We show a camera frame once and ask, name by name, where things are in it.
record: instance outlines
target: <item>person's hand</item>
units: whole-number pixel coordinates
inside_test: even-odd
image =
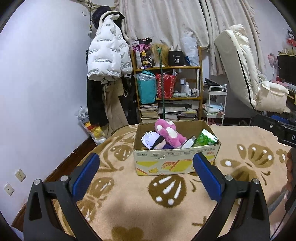
[[[288,158],[288,161],[287,161],[286,166],[287,166],[287,179],[288,179],[288,182],[287,182],[286,188],[289,191],[292,191],[292,189],[293,189],[293,187],[292,187],[293,175],[292,175],[292,154],[291,154],[291,150],[288,152],[287,158]]]

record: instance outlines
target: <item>green snack bag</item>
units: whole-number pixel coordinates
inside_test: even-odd
[[[193,147],[214,145],[217,142],[218,142],[217,137],[215,137],[213,134],[208,132],[206,129],[203,129],[199,137],[195,140]]]

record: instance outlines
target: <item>electrical socket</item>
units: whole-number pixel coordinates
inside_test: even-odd
[[[24,172],[19,169],[16,173],[15,173],[15,176],[17,177],[17,179],[22,182],[25,178],[26,178],[26,175],[24,174]]]
[[[8,193],[9,196],[11,196],[13,194],[13,192],[15,191],[9,183],[7,183],[4,186],[4,190]]]

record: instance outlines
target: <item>red gift bag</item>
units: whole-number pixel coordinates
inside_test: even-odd
[[[162,88],[161,88],[161,74],[156,74],[156,80],[157,80],[157,97],[162,98]],[[174,93],[176,83],[176,76],[170,75],[170,74],[163,74],[163,88],[164,88],[164,94],[165,99],[171,98]]]

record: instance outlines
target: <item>curtain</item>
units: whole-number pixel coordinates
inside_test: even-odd
[[[207,48],[209,35],[198,0],[115,0],[115,7],[125,17],[130,44],[143,38],[163,43],[172,50],[180,48],[184,35],[197,38],[197,45]]]
[[[200,0],[204,11],[210,47],[210,74],[224,74],[218,49],[214,45],[216,37],[226,28],[242,24],[246,30],[256,67],[265,70],[265,62],[260,46],[259,32],[254,19],[254,10],[248,0]]]

